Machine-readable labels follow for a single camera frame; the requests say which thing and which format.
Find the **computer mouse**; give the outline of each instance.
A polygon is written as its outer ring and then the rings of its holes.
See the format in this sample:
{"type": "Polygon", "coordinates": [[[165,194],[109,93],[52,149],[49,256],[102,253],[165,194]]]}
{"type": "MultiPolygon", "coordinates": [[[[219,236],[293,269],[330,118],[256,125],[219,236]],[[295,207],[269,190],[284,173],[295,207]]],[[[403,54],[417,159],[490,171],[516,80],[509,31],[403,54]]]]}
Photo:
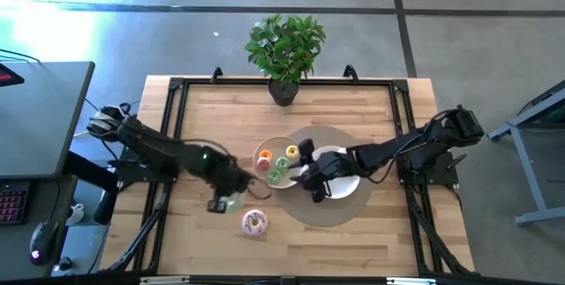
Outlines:
{"type": "Polygon", "coordinates": [[[58,221],[47,220],[40,222],[29,242],[29,259],[35,265],[44,265],[53,255],[55,235],[59,228],[58,221]]]}

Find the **donut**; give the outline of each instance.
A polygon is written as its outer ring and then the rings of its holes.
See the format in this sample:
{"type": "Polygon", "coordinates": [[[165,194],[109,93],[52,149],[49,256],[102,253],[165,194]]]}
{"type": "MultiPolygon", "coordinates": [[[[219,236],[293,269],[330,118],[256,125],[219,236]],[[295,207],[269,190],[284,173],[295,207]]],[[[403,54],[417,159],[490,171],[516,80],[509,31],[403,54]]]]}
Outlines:
{"type": "Polygon", "coordinates": [[[271,168],[271,161],[267,157],[261,157],[257,160],[257,169],[267,171],[271,168]]]}
{"type": "Polygon", "coordinates": [[[262,150],[262,151],[259,153],[259,157],[260,157],[260,158],[261,158],[261,157],[265,157],[265,158],[267,158],[269,161],[271,161],[271,159],[273,159],[273,153],[271,153],[271,151],[265,149],[265,150],[262,150]]]}
{"type": "Polygon", "coordinates": [[[268,172],[267,181],[270,184],[276,184],[281,181],[281,177],[282,177],[281,172],[278,171],[277,169],[273,169],[268,172]]]}
{"type": "Polygon", "coordinates": [[[286,170],[289,167],[289,160],[286,157],[280,157],[276,160],[276,168],[279,170],[286,170]]]}
{"type": "Polygon", "coordinates": [[[260,236],[267,230],[267,216],[260,210],[250,210],[241,221],[241,227],[248,236],[260,236]]]}
{"type": "Polygon", "coordinates": [[[286,147],[286,156],[289,158],[297,158],[298,157],[298,148],[294,145],[290,145],[286,147]]]}

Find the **concrete floor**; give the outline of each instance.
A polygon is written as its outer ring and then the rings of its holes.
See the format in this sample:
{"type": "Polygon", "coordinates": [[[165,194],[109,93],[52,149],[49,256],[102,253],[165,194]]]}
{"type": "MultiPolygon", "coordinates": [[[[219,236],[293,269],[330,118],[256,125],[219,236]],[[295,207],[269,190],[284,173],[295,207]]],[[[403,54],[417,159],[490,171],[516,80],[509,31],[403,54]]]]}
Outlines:
{"type": "MultiPolygon", "coordinates": [[[[393,0],[59,0],[68,2],[392,8],[393,0]]],[[[403,0],[405,8],[559,10],[565,0],[403,0]]],[[[49,4],[0,8],[0,45],[43,61],[96,62],[87,97],[96,105],[136,101],[146,75],[260,74],[246,62],[243,46],[264,14],[60,11],[49,4]]],[[[396,16],[318,16],[328,42],[316,60],[319,76],[336,76],[353,64],[362,77],[406,77],[396,16]]],[[[419,77],[431,78],[440,109],[462,103],[486,131],[511,118],[527,101],[565,78],[565,18],[408,17],[419,77]]],[[[94,111],[85,106],[78,131],[94,111]]],[[[98,141],[78,138],[72,149],[88,158],[109,158],[98,141]]],[[[458,166],[463,215],[476,268],[484,275],[565,282],[565,219],[518,228],[515,214],[535,206],[517,154],[508,140],[464,150],[458,166]]],[[[561,205],[564,184],[552,184],[548,203],[561,205]]],[[[76,199],[95,204],[87,185],[76,199]]],[[[74,273],[94,259],[104,227],[76,227],[69,238],[88,237],[74,273]]]]}

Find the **pink frosted donut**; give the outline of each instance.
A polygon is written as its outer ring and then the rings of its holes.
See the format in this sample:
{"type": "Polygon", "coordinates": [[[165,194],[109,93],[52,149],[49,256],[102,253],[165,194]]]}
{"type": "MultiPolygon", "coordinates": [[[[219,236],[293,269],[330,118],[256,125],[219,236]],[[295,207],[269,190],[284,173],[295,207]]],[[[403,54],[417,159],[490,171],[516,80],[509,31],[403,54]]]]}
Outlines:
{"type": "Polygon", "coordinates": [[[260,210],[250,210],[244,215],[241,227],[248,236],[260,236],[267,229],[267,216],[260,210]]]}
{"type": "Polygon", "coordinates": [[[259,170],[267,171],[271,168],[271,161],[267,157],[261,157],[257,160],[257,168],[259,170]]]}

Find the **green leaves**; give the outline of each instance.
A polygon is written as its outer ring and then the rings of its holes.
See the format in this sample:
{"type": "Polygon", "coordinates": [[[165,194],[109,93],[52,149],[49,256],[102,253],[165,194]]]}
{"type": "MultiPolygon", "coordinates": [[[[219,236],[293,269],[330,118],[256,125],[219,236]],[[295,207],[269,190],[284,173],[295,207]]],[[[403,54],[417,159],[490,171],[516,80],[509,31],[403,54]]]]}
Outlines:
{"type": "Polygon", "coordinates": [[[255,24],[245,50],[251,55],[247,61],[256,64],[273,79],[284,83],[299,82],[307,73],[313,75],[314,58],[321,52],[326,40],[323,26],[308,16],[301,19],[289,16],[285,23],[276,14],[255,24]]]}

